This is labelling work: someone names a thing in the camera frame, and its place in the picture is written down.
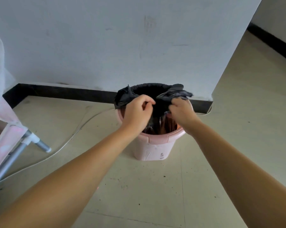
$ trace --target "left hand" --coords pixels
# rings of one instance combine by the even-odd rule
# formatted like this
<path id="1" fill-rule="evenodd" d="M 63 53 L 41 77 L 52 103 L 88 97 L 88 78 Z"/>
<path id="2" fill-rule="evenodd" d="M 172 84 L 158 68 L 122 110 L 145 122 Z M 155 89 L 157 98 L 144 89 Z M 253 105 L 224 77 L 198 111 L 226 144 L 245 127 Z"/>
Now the left hand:
<path id="1" fill-rule="evenodd" d="M 153 113 L 154 104 L 155 100 L 147 95 L 140 95 L 128 103 L 121 129 L 129 130 L 134 136 L 138 136 L 145 129 Z"/>

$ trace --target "hand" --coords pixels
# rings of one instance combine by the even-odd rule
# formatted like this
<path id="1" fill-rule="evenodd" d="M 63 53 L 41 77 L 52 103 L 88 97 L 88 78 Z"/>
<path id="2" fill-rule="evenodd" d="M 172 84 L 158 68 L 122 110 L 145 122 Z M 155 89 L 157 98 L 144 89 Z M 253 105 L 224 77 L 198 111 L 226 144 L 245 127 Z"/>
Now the hand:
<path id="1" fill-rule="evenodd" d="M 173 119 L 183 127 L 184 130 L 192 124 L 192 122 L 200 121 L 194 112 L 189 100 L 182 98 L 172 99 L 172 105 L 169 106 Z"/>
<path id="2" fill-rule="evenodd" d="M 121 129 L 129 130 L 134 136 L 139 135 L 153 113 L 154 104 L 156 104 L 155 100 L 147 95 L 140 95 L 128 103 Z"/>

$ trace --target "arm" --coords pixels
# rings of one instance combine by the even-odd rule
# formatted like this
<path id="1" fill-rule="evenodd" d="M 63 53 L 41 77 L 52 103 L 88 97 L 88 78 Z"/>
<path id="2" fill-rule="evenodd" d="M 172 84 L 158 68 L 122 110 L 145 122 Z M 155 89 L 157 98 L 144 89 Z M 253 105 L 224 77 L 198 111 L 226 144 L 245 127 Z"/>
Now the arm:
<path id="1" fill-rule="evenodd" d="M 146 95 L 129 103 L 116 132 L 25 192 L 0 215 L 0 228 L 72 226 L 116 157 L 147 125 L 152 104 Z"/>
<path id="2" fill-rule="evenodd" d="M 248 227 L 286 227 L 286 187 L 203 124 L 188 103 L 173 99 L 173 118 L 198 143 Z"/>

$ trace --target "forearm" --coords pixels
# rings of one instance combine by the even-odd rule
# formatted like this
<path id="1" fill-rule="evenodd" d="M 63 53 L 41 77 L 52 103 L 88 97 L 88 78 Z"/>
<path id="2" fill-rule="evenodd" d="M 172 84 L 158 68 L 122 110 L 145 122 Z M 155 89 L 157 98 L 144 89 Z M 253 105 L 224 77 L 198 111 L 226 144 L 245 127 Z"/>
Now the forearm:
<path id="1" fill-rule="evenodd" d="M 128 131 L 118 130 L 57 169 L 0 216 L 0 227 L 70 227 L 133 139 Z"/>
<path id="2" fill-rule="evenodd" d="M 286 187 L 202 122 L 187 131 L 248 227 L 286 227 Z"/>

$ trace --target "pink trash can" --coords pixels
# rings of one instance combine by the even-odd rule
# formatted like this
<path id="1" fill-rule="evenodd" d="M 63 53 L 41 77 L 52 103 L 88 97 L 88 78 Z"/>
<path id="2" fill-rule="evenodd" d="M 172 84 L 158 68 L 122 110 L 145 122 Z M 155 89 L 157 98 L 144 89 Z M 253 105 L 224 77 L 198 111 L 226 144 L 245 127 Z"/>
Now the pink trash can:
<path id="1" fill-rule="evenodd" d="M 122 123 L 123 116 L 120 109 L 116 109 L 118 121 Z M 133 151 L 136 159 L 140 161 L 156 161 L 166 159 L 175 143 L 185 131 L 178 125 L 177 130 L 161 135 L 140 133 L 135 139 L 136 146 Z"/>

